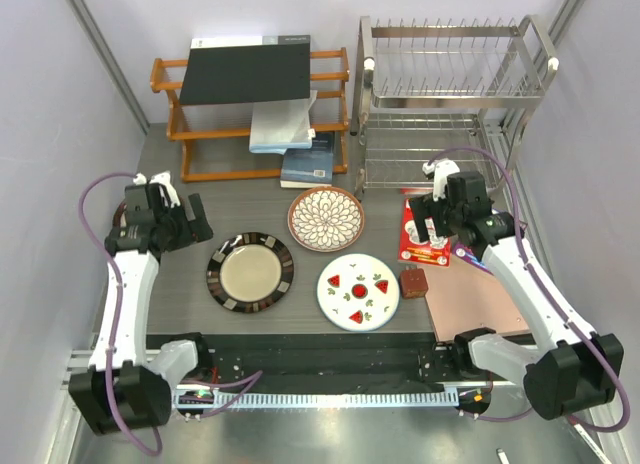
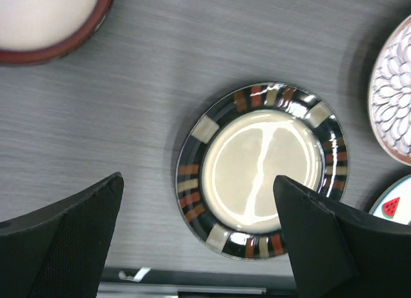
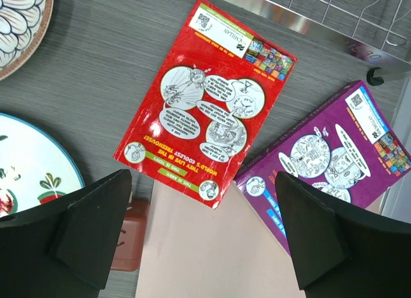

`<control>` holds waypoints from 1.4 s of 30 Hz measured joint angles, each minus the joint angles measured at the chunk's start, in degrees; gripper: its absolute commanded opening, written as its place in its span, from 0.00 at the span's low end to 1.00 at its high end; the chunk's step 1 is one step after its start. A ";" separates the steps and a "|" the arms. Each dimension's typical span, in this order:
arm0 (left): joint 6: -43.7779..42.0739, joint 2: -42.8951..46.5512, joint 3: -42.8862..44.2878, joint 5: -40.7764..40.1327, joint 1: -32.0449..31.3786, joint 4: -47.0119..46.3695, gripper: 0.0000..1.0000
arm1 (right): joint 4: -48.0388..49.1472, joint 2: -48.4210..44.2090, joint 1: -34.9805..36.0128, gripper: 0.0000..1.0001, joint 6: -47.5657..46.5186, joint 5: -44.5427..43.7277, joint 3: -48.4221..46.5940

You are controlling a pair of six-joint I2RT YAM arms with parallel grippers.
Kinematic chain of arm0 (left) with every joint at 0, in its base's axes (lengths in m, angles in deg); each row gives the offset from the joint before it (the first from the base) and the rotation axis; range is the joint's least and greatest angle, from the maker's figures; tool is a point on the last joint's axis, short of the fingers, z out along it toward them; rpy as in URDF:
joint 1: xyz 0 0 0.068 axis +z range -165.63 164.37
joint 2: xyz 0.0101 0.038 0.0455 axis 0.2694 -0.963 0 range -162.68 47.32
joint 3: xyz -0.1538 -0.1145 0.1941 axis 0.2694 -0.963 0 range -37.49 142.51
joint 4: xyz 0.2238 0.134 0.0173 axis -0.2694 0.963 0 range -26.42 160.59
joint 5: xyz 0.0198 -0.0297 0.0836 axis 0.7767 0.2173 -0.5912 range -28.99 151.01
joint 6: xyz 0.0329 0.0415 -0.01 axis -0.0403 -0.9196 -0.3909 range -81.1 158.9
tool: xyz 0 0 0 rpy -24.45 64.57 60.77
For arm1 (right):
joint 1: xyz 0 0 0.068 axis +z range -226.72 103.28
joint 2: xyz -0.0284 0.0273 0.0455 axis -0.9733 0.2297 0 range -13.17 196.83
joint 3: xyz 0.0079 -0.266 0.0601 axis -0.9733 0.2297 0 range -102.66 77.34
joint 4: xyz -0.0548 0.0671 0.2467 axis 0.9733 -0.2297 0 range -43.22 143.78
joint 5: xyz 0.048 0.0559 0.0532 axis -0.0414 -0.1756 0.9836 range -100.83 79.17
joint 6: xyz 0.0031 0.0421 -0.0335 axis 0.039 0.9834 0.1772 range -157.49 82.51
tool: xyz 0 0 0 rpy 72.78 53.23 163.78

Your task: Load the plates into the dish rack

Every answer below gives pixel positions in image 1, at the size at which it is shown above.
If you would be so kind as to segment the red rimmed cream plate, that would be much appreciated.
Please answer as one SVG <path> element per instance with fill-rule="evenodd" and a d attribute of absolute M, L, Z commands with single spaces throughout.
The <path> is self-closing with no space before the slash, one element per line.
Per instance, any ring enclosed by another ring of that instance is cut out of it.
<path fill-rule="evenodd" d="M 114 212 L 112 224 L 113 228 L 117 231 L 118 237 L 123 237 L 126 234 L 126 203 L 122 201 Z"/>

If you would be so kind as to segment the black rimmed beige plate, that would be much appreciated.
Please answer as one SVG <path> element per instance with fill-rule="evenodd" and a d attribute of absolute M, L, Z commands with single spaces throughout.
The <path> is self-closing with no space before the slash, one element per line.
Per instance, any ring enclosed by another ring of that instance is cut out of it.
<path fill-rule="evenodd" d="M 258 313 L 291 289 L 294 260 L 287 246 L 261 232 L 245 232 L 224 241 L 212 254 L 206 285 L 214 302 L 237 313 Z"/>

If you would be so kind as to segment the brown floral pattern plate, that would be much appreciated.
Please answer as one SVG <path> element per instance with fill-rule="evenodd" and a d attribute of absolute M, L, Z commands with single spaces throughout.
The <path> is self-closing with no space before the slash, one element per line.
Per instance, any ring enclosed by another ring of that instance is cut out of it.
<path fill-rule="evenodd" d="M 349 247 L 360 237 L 365 213 L 348 191 L 332 186 L 316 187 L 302 192 L 292 202 L 287 225 L 301 246 L 329 253 Z"/>

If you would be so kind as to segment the white watermelon plate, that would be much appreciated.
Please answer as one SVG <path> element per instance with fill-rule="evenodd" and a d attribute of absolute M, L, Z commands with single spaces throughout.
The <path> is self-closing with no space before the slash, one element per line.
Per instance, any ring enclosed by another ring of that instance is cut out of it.
<path fill-rule="evenodd" d="M 324 316 L 349 332 L 372 332 L 396 314 L 400 288 L 391 268 L 361 253 L 337 257 L 319 274 L 316 297 Z"/>

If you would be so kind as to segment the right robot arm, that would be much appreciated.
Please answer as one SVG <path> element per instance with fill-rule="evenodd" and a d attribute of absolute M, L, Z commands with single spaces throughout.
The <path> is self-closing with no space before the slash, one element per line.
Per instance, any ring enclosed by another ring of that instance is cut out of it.
<path fill-rule="evenodd" d="M 421 239 L 456 237 L 506 290 L 534 338 L 535 349 L 481 327 L 453 340 L 451 364 L 465 379 L 487 371 L 524 389 L 530 407 L 554 420 L 593 407 L 622 402 L 621 429 L 630 406 L 619 374 L 624 349 L 613 334 L 601 335 L 562 295 L 540 266 L 519 221 L 519 212 L 497 212 L 477 171 L 450 159 L 427 162 L 430 193 L 409 206 Z"/>

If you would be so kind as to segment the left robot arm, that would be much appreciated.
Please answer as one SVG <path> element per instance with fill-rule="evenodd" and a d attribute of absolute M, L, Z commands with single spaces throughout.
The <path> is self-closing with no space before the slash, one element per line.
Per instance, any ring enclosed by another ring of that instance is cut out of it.
<path fill-rule="evenodd" d="M 182 199 L 168 171 L 129 178 L 110 232 L 93 241 L 107 261 L 107 296 L 89 364 L 68 384 L 97 435 L 165 425 L 180 382 L 203 382 L 213 369 L 199 332 L 172 337 L 153 359 L 146 350 L 150 298 L 162 257 L 213 236 L 201 198 Z"/>

